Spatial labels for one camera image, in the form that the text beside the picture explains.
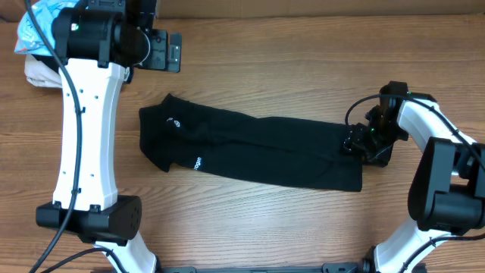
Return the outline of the black t-shirt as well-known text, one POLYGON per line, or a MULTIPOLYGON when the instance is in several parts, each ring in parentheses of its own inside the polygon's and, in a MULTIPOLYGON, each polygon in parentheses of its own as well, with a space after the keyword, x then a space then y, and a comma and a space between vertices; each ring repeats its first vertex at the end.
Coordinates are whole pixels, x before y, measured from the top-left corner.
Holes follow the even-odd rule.
POLYGON ((172 164, 238 180, 359 192, 362 163, 342 151, 349 128, 296 118, 255 118, 167 95, 139 110, 139 147, 162 171, 172 164))

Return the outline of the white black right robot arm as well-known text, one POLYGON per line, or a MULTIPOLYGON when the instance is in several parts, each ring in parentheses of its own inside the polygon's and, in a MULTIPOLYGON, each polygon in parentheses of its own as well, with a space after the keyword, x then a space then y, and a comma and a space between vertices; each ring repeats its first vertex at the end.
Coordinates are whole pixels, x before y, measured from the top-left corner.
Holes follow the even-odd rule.
POLYGON ((343 150, 385 165, 397 140, 412 138, 422 152, 408 192, 408 218, 372 247, 356 272, 424 272, 422 260, 449 241, 482 240, 484 146, 462 133, 428 94, 384 87, 379 105, 345 138, 343 150))

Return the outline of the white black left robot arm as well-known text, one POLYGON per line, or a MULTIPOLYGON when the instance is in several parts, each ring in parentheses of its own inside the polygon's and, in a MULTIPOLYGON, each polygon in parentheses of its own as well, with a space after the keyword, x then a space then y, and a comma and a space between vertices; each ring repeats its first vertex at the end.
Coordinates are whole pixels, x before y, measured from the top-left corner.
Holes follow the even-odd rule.
POLYGON ((121 87, 135 68, 180 71, 182 38, 153 27, 154 1, 81 1, 52 24, 63 92, 61 164, 52 200, 36 223, 72 233, 117 272, 160 272, 139 232, 142 203, 119 194, 114 135, 121 87))

